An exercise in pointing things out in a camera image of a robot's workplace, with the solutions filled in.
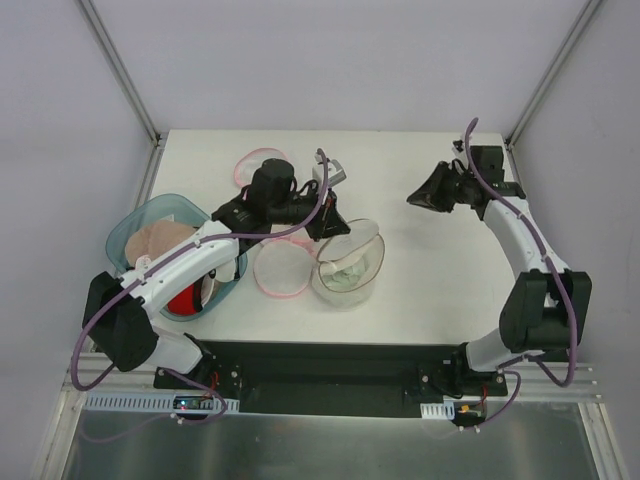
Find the cream mesh laundry bag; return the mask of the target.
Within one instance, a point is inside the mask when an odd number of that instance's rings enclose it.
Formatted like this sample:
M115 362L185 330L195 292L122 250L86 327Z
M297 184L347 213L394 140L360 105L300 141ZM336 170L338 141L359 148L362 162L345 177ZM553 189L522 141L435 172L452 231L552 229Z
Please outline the cream mesh laundry bag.
M311 288L326 303L336 309L350 310L365 303L372 295L376 278L385 258L385 242L377 222L367 218L347 223L351 232L326 240L317 250L311 274ZM367 262L363 282L350 291L329 290L321 276L349 267L360 259Z

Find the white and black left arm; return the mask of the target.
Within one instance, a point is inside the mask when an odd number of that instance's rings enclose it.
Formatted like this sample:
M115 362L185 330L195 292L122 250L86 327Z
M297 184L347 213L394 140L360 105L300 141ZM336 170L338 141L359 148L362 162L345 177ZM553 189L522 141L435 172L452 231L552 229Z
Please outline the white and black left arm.
M220 283L235 281L240 257L275 238L275 225L285 226L287 234L305 229L314 241L349 233L333 190L345 180L344 169L322 151L316 162L314 178L299 186L289 162L265 160L249 185L177 246L139 271L97 275L89 287L81 336L90 338L121 372L150 365L176 371L188 388L204 387L212 369L204 346L152 320L209 273Z

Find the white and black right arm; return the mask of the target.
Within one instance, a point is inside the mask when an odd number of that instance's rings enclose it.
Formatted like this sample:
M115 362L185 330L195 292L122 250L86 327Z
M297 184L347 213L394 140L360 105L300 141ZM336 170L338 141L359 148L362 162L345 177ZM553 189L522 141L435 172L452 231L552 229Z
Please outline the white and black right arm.
M532 218L521 185L505 177L499 146L468 146L457 140L453 160L439 162L430 177L407 198L437 213L469 206L494 234L514 276L498 326L463 348L465 361L450 369L452 387L473 394L486 373L522 359L543 365L548 354L568 360L566 383L577 364L592 292L583 271L571 269L553 251Z

